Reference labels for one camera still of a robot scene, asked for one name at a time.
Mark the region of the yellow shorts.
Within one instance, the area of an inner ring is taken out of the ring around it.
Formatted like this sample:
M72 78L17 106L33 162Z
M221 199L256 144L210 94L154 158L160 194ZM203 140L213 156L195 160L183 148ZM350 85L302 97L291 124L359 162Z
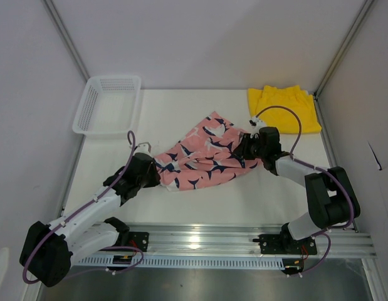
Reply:
M248 89L250 116L258 116L282 134L316 134L322 129L318 123L313 97L300 86Z

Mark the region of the pink patterned shorts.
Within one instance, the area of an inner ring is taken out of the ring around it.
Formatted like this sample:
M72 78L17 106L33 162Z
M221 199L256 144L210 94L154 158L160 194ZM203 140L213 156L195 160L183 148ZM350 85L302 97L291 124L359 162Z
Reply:
M233 154L244 130L216 112L200 121L174 147L157 155L160 184L169 191L218 186L261 165Z

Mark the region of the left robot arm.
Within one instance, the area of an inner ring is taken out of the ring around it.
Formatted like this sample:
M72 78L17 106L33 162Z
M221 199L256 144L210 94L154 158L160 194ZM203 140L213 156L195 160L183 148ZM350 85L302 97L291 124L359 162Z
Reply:
M97 251L128 250L143 255L146 249L132 243L129 226L108 214L141 189L159 184L154 158L147 151L138 151L81 207L48 224L35 222L19 259L24 283L55 286L73 265Z

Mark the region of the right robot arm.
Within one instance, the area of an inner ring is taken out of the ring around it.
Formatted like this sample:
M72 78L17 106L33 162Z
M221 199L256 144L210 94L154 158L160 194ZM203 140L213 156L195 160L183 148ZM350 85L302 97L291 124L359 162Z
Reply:
M329 229L346 227L360 215L360 205L344 168L323 169L283 151L275 127L263 127L256 134L241 134L233 154L241 160L259 159L270 173L303 186L307 212L285 223L277 235L259 235L254 242L264 255L315 255L314 238Z

